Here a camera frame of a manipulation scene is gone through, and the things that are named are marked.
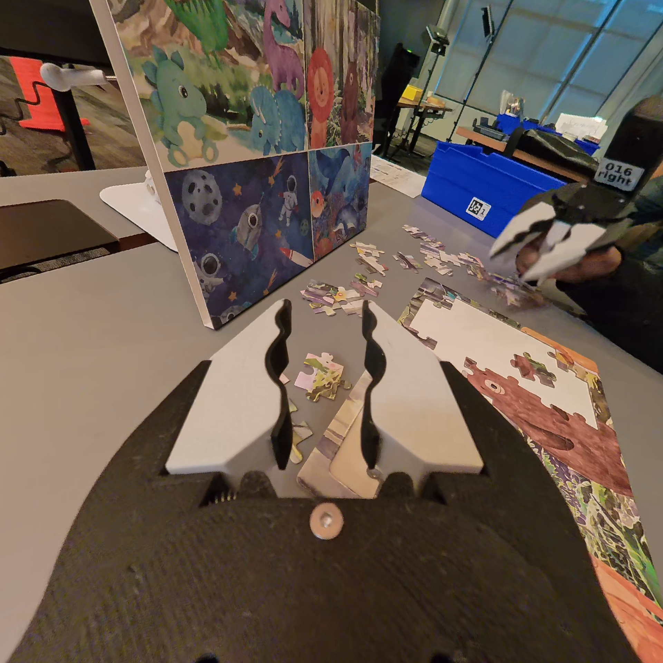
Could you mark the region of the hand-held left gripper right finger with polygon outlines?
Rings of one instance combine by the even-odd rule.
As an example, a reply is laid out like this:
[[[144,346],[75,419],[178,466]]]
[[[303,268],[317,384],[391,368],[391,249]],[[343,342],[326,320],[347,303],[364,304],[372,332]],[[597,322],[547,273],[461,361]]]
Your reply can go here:
[[[410,477],[421,491],[434,473],[477,475],[484,462],[443,370],[424,344],[374,302],[362,309],[366,343],[361,453],[384,481]]]

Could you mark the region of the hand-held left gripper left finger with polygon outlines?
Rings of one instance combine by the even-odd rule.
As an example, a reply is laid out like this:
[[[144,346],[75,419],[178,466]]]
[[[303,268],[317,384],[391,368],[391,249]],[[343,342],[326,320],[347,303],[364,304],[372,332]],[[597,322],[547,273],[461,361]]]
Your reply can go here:
[[[232,488],[251,471],[284,471],[292,419],[280,377],[288,365],[292,304],[278,300],[210,360],[165,469],[220,473]]]

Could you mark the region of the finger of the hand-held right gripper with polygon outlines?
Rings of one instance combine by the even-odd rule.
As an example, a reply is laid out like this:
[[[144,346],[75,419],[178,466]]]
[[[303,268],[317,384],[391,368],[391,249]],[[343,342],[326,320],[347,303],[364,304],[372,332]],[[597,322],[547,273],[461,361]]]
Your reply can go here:
[[[542,282],[573,267],[595,244],[602,244],[607,229],[594,223],[554,221],[525,248],[534,250],[532,262],[522,271],[523,282]]]
[[[490,258],[495,258],[520,244],[531,235],[545,233],[556,219],[556,210],[550,203],[539,202],[531,208],[514,216],[494,240],[490,249]]]

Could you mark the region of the jigsaw puzzle board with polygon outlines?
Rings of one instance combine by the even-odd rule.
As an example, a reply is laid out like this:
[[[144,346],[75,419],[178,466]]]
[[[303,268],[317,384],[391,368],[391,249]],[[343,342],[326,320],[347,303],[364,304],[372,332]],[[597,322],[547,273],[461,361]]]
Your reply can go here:
[[[300,467],[339,535],[302,606],[340,635],[321,660],[661,662],[662,595],[596,366],[426,279],[395,320],[443,363],[484,469],[367,470],[363,374]],[[528,352],[554,388],[510,365]]]

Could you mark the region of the jigsaw pieces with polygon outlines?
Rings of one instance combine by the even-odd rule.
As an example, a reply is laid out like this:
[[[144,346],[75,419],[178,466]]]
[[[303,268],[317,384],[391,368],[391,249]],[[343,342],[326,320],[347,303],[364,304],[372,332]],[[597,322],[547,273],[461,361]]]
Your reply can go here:
[[[490,285],[492,293],[502,299],[507,306],[515,308],[535,308],[543,306],[545,299],[535,287],[520,285],[512,277],[502,277],[485,269],[482,261],[466,252],[448,253],[445,245],[430,234],[419,228],[403,225],[403,230],[419,242],[422,261],[414,255],[399,251],[393,259],[404,269],[419,273],[425,264],[435,271],[439,277],[452,277],[454,269],[464,270],[469,276]],[[302,290],[302,298],[316,313],[335,316],[337,311],[348,315],[361,315],[366,295],[376,297],[383,283],[373,275],[384,276],[388,270],[383,264],[385,252],[374,244],[356,241],[350,245],[357,250],[357,261],[363,272],[357,272],[350,280],[349,287],[335,285],[318,278],[311,278]],[[352,384],[342,378],[343,368],[333,362],[331,355],[321,357],[308,354],[304,365],[311,369],[309,373],[301,372],[294,385],[307,393],[310,401],[317,402],[320,397],[330,400],[336,398],[339,387],[349,390]]]

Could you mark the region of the brown green puzzle piece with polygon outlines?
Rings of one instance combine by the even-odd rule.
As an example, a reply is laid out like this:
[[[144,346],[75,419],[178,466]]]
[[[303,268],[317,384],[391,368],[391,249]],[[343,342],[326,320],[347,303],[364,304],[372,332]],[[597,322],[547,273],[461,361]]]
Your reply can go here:
[[[543,386],[549,388],[555,387],[557,381],[556,375],[549,371],[543,363],[534,360],[528,352],[514,354],[510,360],[510,365],[518,370],[523,379],[532,382],[538,379]]]

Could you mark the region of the person's right hand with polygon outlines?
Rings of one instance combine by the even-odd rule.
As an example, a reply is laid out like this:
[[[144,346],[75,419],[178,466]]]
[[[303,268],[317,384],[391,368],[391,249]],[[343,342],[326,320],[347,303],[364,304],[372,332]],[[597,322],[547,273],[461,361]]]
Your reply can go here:
[[[515,268],[521,279],[539,261],[542,243],[543,238],[538,237],[518,252]],[[614,273],[622,261],[623,255],[617,247],[602,247],[600,250],[587,253],[576,264],[552,273],[548,278],[571,284],[595,280]]]

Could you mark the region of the blue plastic bin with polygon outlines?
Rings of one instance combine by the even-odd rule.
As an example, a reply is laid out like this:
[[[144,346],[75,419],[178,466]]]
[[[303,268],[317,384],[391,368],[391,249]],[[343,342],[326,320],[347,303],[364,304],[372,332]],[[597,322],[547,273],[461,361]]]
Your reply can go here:
[[[565,183],[480,146],[438,142],[422,197],[497,238],[523,205]]]
[[[590,156],[595,154],[600,147],[599,143],[595,140],[585,140],[583,138],[576,137],[571,134],[564,135],[563,133],[560,133],[559,131],[557,131],[556,126],[553,123],[548,125],[543,125],[537,121],[520,119],[519,117],[511,115],[510,113],[498,114],[493,127],[506,135],[511,135],[512,132],[515,131],[517,128],[522,127],[525,130],[539,130],[544,133],[549,133],[561,137],[567,137],[568,139],[571,139],[573,142],[575,142],[575,144],[578,145],[578,147],[580,147]]]

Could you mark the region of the white paper sign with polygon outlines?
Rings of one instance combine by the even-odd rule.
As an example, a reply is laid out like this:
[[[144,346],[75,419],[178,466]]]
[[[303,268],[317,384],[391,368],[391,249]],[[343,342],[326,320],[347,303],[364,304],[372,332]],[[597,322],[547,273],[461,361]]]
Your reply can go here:
[[[556,131],[578,139],[600,142],[607,131],[607,122],[601,117],[584,117],[561,113],[555,122]]]

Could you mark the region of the small wooden table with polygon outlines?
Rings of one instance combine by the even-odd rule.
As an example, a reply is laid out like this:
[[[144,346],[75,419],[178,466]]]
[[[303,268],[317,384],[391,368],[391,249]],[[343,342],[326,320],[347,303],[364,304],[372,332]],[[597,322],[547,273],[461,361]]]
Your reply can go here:
[[[396,156],[399,152],[403,152],[408,156],[417,157],[423,157],[422,154],[416,152],[415,148],[426,122],[443,119],[445,115],[454,110],[445,103],[438,104],[434,102],[431,104],[429,101],[420,100],[415,104],[413,101],[404,97],[398,101],[396,108],[398,110],[405,109],[412,111],[412,117],[409,127],[405,130],[400,142],[393,151],[393,156]]]

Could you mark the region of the light stand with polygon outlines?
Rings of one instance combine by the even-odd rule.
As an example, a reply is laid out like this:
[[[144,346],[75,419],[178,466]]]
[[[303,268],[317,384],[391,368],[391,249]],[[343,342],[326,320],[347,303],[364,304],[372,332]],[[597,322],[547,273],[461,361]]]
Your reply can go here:
[[[429,96],[429,87],[435,67],[440,57],[444,57],[446,48],[450,45],[450,41],[448,39],[447,32],[439,28],[437,25],[428,24],[426,26],[426,31],[430,40],[430,52],[432,54],[430,68],[428,70],[427,79],[424,86],[424,102],[428,104],[427,98]]]

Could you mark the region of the tripod stand with monitor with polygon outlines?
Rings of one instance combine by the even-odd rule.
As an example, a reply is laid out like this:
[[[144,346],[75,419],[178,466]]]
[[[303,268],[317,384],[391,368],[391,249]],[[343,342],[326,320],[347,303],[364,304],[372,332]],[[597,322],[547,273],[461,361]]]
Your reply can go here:
[[[489,57],[489,54],[491,52],[491,49],[493,47],[493,42],[494,42],[494,36],[495,36],[495,27],[494,27],[494,21],[493,21],[493,12],[490,4],[487,4],[486,6],[481,8],[481,18],[482,18],[482,25],[483,25],[483,33],[485,37],[485,42],[486,42],[486,47],[484,54],[482,56],[482,59],[477,67],[477,70],[474,73],[473,79],[469,85],[469,88],[463,98],[463,101],[461,102],[460,106],[460,111],[458,113],[457,119],[454,121],[452,131],[450,133],[450,136],[448,138],[449,141],[452,140],[452,137],[458,128],[459,122],[461,120],[462,114],[465,111],[466,107],[468,106],[468,101],[470,96],[473,93],[474,87],[477,84],[477,80],[483,70],[483,67],[485,66],[485,62],[487,58]]]

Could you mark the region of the illustrated puzzle box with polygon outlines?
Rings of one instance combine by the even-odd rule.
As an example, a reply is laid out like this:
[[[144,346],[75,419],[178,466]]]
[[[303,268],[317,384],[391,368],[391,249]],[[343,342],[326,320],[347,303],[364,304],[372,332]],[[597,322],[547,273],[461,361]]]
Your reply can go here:
[[[361,1],[91,1],[203,324],[367,225],[380,17]]]

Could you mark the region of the red floor object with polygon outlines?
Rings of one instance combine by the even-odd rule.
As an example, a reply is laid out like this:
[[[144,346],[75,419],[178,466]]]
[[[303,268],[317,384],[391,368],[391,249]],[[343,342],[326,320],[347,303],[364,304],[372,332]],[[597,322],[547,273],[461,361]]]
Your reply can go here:
[[[19,116],[13,121],[24,128],[64,132],[64,121],[54,92],[40,76],[42,62],[19,56],[10,56],[9,62],[24,95],[23,101],[15,100]]]

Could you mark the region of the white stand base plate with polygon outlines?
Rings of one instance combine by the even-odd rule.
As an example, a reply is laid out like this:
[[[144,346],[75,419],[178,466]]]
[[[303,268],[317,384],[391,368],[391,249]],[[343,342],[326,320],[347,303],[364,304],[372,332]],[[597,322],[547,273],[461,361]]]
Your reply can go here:
[[[99,193],[99,196],[106,205],[154,237],[159,243],[178,253],[149,170],[145,172],[142,183],[107,187]]]

